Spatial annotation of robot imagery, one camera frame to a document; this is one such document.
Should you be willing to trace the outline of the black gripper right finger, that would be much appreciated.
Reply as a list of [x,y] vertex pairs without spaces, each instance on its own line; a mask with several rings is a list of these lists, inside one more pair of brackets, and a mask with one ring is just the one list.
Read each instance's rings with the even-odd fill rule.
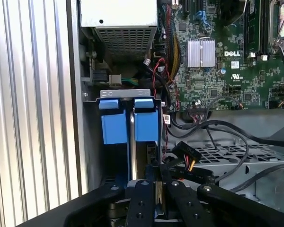
[[176,213],[161,227],[284,227],[284,213],[215,185],[212,172],[193,171],[196,190],[174,179],[172,170],[160,165],[166,208]]

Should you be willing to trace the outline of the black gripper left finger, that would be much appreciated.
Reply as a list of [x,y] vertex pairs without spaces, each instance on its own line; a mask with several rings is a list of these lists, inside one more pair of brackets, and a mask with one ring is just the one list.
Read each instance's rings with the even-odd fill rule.
[[22,227],[107,227],[111,204],[128,202],[125,226],[151,227],[154,223],[154,170],[144,168],[145,179],[133,186],[108,183],[21,224]]

